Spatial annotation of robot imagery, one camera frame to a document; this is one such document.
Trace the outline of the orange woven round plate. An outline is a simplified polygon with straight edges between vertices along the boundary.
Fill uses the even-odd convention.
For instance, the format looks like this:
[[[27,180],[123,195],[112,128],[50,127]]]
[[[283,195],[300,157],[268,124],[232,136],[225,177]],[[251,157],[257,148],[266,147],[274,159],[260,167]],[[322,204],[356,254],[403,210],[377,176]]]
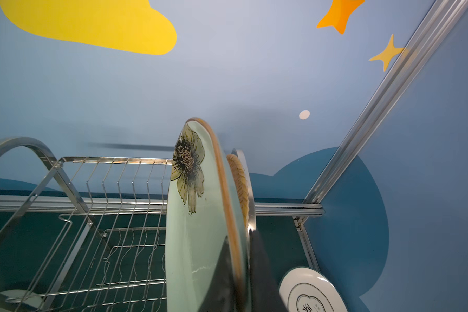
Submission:
[[[233,180],[235,182],[237,196],[240,203],[240,208],[243,213],[244,226],[248,228],[248,213],[249,213],[249,196],[248,196],[248,185],[246,175],[244,172],[243,165],[240,159],[234,155],[227,155],[227,160],[230,165]]]

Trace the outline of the chrome two-tier dish rack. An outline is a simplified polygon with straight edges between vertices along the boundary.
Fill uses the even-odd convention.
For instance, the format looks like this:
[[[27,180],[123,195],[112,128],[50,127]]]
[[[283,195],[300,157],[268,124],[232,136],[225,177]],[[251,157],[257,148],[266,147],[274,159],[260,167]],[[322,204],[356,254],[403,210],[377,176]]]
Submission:
[[[0,212],[0,311],[169,311],[166,213],[87,211],[85,198],[168,200],[171,159],[65,157],[27,148],[47,172],[15,212]],[[39,196],[67,197],[75,213],[34,213]]]

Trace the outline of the pale green flower plate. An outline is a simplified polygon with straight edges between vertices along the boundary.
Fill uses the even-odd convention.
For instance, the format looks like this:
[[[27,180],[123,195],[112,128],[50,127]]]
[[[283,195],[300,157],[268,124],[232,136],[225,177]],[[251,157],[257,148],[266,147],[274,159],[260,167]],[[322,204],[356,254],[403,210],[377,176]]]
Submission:
[[[198,311],[228,238],[235,311],[250,310],[248,243],[227,156],[211,126],[190,118],[172,157],[166,209],[167,309]]]

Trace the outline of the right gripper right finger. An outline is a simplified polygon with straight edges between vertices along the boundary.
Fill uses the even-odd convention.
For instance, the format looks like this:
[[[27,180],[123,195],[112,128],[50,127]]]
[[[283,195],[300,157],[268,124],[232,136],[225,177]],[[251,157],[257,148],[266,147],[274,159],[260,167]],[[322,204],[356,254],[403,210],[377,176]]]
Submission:
[[[252,311],[286,312],[261,235],[257,230],[250,230],[249,238]]]

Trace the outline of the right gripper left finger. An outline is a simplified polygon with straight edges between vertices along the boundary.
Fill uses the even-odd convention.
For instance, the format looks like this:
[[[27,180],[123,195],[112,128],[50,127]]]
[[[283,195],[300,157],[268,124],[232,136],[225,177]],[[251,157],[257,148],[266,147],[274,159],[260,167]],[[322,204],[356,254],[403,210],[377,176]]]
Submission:
[[[224,239],[207,294],[198,311],[235,311],[235,285],[227,237]]]

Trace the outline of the right aluminium frame post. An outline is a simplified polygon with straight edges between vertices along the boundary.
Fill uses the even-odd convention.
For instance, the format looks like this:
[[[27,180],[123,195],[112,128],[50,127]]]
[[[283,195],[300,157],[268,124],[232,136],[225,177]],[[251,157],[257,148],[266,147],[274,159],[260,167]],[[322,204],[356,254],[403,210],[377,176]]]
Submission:
[[[435,1],[304,199],[320,204],[468,9]]]

